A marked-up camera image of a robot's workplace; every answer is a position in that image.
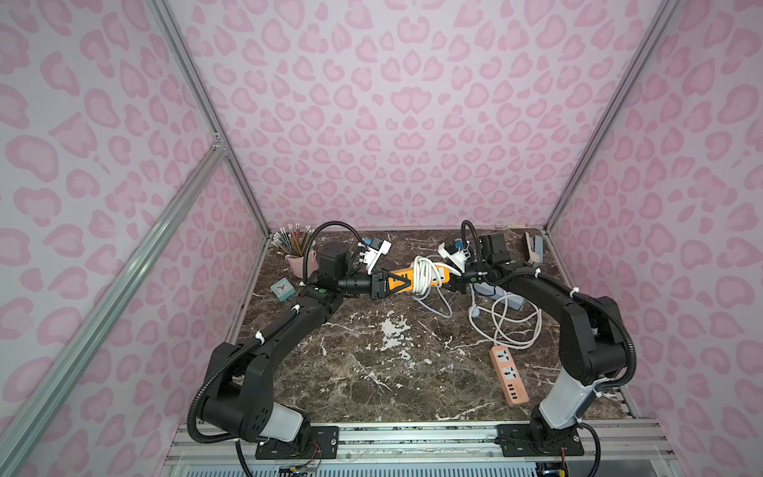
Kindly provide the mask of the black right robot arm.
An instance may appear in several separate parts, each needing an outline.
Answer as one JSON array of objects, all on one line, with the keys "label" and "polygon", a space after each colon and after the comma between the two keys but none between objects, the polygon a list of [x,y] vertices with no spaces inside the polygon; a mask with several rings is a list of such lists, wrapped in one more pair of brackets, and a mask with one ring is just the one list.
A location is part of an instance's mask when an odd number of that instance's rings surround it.
[{"label": "black right robot arm", "polygon": [[465,272],[451,287],[486,283],[520,295],[548,314],[560,328],[562,370],[548,395],[536,405],[523,436],[501,436],[539,455],[559,455],[578,437],[581,419],[599,394],[628,384],[637,352],[617,303],[565,285],[529,262],[513,260],[501,234],[480,236],[468,220],[460,227],[469,256]]}]

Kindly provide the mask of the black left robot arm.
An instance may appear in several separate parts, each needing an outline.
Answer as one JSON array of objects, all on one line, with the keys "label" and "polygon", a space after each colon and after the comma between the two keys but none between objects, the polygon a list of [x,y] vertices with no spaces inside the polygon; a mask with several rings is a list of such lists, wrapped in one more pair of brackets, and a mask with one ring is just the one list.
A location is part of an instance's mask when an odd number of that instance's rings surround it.
[{"label": "black left robot arm", "polygon": [[242,345],[222,343],[212,353],[204,383],[193,397],[187,431],[201,444],[227,440],[280,441],[299,451],[311,440],[308,418],[274,401],[274,374],[309,334],[324,325],[347,297],[366,294],[382,299],[403,291],[411,281],[389,270],[375,271],[391,244],[362,238],[342,223],[353,244],[328,242],[316,252],[317,268],[302,260],[302,288],[288,310]]}]

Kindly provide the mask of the pink power strip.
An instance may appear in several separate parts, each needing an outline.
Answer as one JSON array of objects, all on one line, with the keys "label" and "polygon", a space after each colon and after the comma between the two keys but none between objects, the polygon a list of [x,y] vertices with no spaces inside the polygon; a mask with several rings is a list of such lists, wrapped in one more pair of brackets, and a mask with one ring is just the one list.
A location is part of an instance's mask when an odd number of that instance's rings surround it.
[{"label": "pink power strip", "polygon": [[505,346],[493,346],[490,354],[507,404],[524,405],[524,403],[528,403],[530,397],[510,350]]}]

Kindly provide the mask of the yellow power strip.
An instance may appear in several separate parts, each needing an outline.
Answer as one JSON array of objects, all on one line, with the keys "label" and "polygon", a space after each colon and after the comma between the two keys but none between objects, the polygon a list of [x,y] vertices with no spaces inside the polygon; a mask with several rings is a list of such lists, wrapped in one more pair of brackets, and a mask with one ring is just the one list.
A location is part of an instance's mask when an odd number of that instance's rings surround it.
[{"label": "yellow power strip", "polygon": [[430,288],[441,287],[449,280],[447,268],[452,270],[450,266],[442,262],[428,262],[427,260],[422,262],[420,260],[415,262],[410,268],[393,272],[404,275],[411,280],[411,288],[404,292],[423,295]]}]

